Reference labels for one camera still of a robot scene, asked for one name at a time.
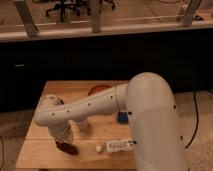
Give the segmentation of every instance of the black wall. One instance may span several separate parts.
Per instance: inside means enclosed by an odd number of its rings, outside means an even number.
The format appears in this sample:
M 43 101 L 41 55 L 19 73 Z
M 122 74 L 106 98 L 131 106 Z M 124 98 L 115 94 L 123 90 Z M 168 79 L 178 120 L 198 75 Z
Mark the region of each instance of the black wall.
M 1 43 L 0 110 L 35 107 L 47 80 L 131 79 L 150 71 L 174 92 L 213 88 L 212 38 L 213 29 L 204 29 Z

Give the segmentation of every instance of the blue object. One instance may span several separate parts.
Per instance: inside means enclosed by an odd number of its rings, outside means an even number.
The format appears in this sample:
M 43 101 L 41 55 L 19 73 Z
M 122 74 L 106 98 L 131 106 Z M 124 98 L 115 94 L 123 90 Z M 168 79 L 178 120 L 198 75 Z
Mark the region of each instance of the blue object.
M 128 124 L 129 121 L 128 121 L 127 112 L 118 112 L 117 122 L 121 124 Z

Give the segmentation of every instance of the floor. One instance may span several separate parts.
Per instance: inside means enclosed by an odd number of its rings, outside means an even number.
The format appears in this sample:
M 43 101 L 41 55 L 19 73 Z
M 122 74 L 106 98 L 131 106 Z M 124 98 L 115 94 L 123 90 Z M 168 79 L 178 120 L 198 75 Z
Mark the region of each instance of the floor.
M 191 171 L 213 171 L 213 94 L 207 91 L 197 93 L 200 124 L 198 133 L 186 150 Z M 193 94 L 175 94 L 180 126 L 187 144 L 195 127 L 195 106 Z M 33 110 L 0 113 L 0 135 L 4 140 L 5 163 L 2 171 L 17 171 L 15 163 L 23 144 L 27 129 L 33 117 Z
M 61 23 L 59 12 L 51 12 L 50 17 L 45 16 L 45 10 L 52 8 L 56 2 L 33 3 L 26 0 L 32 18 L 40 30 L 50 28 L 88 28 L 91 26 L 90 16 L 85 7 L 81 7 L 81 16 L 67 12 L 65 22 Z M 184 2 L 162 3 L 159 0 L 115 0 L 116 8 L 103 3 L 101 10 L 101 25 L 127 25 L 171 22 L 176 20 Z M 24 30 L 22 21 L 12 0 L 0 1 L 0 33 Z

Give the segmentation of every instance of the wire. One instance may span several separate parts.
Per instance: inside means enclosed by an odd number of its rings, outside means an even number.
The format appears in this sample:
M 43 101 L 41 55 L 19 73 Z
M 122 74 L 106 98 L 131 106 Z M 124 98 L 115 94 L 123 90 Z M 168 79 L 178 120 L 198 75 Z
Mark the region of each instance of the wire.
M 2 136 L 0 136 L 0 140 L 1 140 L 1 144 L 2 144 L 2 163 L 0 166 L 0 171 L 2 170 L 3 166 L 4 166 L 4 140 L 2 138 Z
M 194 133 L 192 135 L 191 140 L 189 141 L 189 143 L 185 146 L 185 149 L 189 148 L 190 145 L 192 144 L 196 134 L 197 134 L 197 130 L 198 130 L 198 126 L 199 126 L 199 113 L 198 113 L 198 107 L 197 107 L 197 99 L 196 99 L 196 94 L 197 92 L 194 91 L 193 93 L 193 99 L 194 99 L 194 104 L 195 104 L 195 113 L 196 113 L 196 126 L 195 126 L 195 130 Z
M 163 4 L 177 4 L 177 3 L 181 2 L 181 0 L 177 0 L 177 1 L 162 1 L 162 0 L 158 0 L 158 1 L 163 3 Z

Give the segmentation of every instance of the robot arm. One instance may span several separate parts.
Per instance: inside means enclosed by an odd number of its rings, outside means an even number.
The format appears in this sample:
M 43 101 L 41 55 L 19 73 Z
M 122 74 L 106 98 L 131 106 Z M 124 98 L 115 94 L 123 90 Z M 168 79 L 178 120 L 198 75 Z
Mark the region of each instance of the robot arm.
M 112 87 L 80 101 L 62 105 L 56 96 L 46 96 L 35 113 L 35 122 L 64 141 L 68 121 L 88 116 L 128 111 L 138 171 L 189 171 L 178 126 L 178 115 L 169 85 L 160 76 L 143 73 L 128 84 Z

